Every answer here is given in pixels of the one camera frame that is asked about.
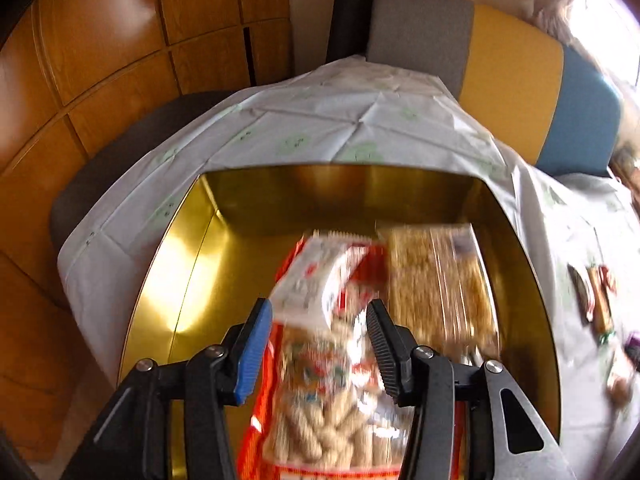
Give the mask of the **crispy rice cake packet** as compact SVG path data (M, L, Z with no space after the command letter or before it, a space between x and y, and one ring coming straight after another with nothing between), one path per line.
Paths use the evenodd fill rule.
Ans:
M498 359L497 309L472 226L406 224L382 229L380 237L394 322L451 361Z

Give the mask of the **red peanut snack bag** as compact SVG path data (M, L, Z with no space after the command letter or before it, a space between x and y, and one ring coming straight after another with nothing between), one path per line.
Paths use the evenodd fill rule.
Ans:
M385 245L344 232L303 237L270 292L273 326L239 457L244 479L394 478L413 418L385 392L367 305L387 308Z

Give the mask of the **purple snack packet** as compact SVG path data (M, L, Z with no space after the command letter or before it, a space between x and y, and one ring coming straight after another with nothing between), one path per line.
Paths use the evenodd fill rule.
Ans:
M624 350L636 370L640 370L640 333L632 332L624 343Z

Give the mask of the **gold tin box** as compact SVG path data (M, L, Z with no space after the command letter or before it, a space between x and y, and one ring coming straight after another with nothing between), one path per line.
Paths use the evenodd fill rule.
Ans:
M469 223L500 328L498 359L451 361L412 336L413 411L391 479L562 479L560 389L551 328L533 270L481 180L402 167L304 165L213 171L186 193L146 274L101 448L107 478L244 479L243 438L262 384L224 405L228 329L305 236L375 238L390 226Z

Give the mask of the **pink floral candy packet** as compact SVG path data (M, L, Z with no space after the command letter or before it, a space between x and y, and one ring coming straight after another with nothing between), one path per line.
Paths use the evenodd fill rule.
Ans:
M587 271L578 269L571 264L567 267L570 279L574 285L580 310L582 310L582 316L586 323L592 323L596 300L594 299L594 292Z

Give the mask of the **white green pattern tablecloth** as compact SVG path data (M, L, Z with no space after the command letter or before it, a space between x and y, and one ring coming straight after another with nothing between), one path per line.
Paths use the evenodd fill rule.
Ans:
M56 200L58 272L75 320L115 379L144 274L192 181L232 167L359 162L468 174L494 192L526 248L559 352L562 450L581 479L602 478L639 420L605 395L612 354L578 316L568 271L616 276L623 333L639 326L639 219L616 180L530 166L460 107L436 77L362 58L323 65L218 104L167 104L104 148Z

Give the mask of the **grey yellow blue sofa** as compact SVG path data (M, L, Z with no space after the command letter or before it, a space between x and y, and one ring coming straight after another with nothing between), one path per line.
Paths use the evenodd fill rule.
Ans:
M573 48L471 0L374 0L366 58L438 77L461 107L550 176L603 177L622 104Z

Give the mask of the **black rolled mat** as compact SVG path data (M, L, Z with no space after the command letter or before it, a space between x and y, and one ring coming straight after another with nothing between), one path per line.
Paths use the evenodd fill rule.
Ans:
M374 0L333 0L326 62L367 53Z

